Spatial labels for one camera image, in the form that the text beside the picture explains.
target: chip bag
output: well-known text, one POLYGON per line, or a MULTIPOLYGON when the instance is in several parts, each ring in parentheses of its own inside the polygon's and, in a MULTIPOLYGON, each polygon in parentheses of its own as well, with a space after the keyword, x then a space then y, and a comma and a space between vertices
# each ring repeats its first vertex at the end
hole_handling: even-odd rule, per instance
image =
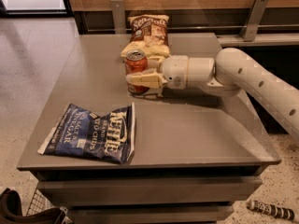
POLYGON ((121 52, 125 57, 131 49, 141 49, 146 56, 168 57, 170 55, 168 47, 167 24, 169 18, 165 15, 142 15, 129 17, 132 29, 130 43, 121 52))
POLYGON ((70 104, 37 152, 125 163, 134 151, 134 135, 134 104, 103 117, 70 104))

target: black object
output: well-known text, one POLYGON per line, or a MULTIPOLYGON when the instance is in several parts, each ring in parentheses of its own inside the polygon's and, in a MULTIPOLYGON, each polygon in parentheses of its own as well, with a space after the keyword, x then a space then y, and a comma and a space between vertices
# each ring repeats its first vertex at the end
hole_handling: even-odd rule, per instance
POLYGON ((261 203, 255 200, 248 202, 247 207, 251 211, 267 214, 274 218, 281 218, 290 221, 295 220, 295 213, 288 208, 276 207, 275 205, 261 203))
POLYGON ((0 15, 7 15, 7 9, 3 1, 0 0, 0 15))
POLYGON ((43 212, 23 216, 21 199, 16 190, 5 189, 0 195, 0 223, 33 223, 33 224, 62 224, 65 212, 59 207, 53 207, 43 212))

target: tabletop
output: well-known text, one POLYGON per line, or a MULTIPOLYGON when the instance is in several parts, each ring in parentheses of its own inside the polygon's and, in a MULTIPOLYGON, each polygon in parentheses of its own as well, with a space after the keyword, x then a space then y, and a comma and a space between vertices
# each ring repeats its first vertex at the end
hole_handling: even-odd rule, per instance
MULTIPOLYGON (((21 155, 24 171, 201 167, 278 163, 278 154, 249 97, 214 97, 200 91, 165 91, 164 97, 133 97, 127 90, 122 49, 129 35, 78 39, 21 155), (135 152, 125 164, 40 155, 37 150, 73 103, 100 116, 135 103, 135 152)), ((213 34, 171 34, 173 55, 214 57, 213 34)))

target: gray table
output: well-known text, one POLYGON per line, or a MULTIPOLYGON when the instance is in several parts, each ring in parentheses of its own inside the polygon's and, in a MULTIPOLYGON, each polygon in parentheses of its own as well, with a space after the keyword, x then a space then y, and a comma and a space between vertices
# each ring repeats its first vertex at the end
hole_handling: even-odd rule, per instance
MULTIPOLYGON (((18 164, 75 223, 175 223, 226 219, 261 172, 280 158, 248 96, 165 91, 129 94, 121 50, 129 35, 85 35, 74 46, 18 164), (69 102, 99 115, 135 103, 135 153, 125 164, 43 156, 37 150, 69 102)), ((169 36, 172 54, 215 57, 213 34, 169 36)))

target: wire basket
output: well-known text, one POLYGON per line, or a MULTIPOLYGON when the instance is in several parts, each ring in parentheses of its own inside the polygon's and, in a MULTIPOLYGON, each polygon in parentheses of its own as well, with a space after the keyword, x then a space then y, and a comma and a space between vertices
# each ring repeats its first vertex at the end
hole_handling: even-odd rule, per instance
MULTIPOLYGON (((26 216, 34 215, 42 211, 51 209, 54 205, 38 190, 36 189, 32 200, 29 204, 26 216)), ((68 217, 65 217, 63 224, 74 224, 68 217)))

